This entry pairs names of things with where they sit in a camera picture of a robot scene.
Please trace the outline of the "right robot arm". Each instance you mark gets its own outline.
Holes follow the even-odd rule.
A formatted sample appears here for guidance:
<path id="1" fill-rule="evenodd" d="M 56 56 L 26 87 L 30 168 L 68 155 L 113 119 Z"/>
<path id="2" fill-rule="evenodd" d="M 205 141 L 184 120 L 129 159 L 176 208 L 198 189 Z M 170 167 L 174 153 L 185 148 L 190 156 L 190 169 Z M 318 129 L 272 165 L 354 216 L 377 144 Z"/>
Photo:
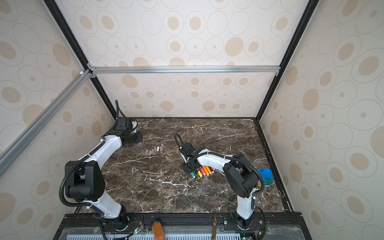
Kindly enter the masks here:
<path id="1" fill-rule="evenodd" d="M 256 195 L 265 190 L 265 182 L 244 155 L 222 155 L 207 149 L 196 150 L 189 145 L 179 147 L 179 151 L 185 161 L 182 168 L 187 174 L 203 166 L 223 173 L 237 195 L 237 215 L 244 221 L 251 218 Z"/>

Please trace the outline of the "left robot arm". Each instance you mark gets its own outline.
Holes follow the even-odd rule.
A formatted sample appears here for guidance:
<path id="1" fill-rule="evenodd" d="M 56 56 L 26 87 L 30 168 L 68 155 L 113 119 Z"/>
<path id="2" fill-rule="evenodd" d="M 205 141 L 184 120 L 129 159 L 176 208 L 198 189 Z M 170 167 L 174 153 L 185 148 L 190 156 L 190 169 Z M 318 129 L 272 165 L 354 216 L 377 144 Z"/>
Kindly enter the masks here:
<path id="1" fill-rule="evenodd" d="M 117 203 L 106 191 L 102 167 L 123 143 L 136 144 L 142 141 L 141 131 L 114 132 L 105 135 L 99 144 L 77 161 L 65 166 L 65 176 L 59 187 L 59 199 L 67 207 L 86 206 L 102 218 L 127 222 L 125 207 Z"/>

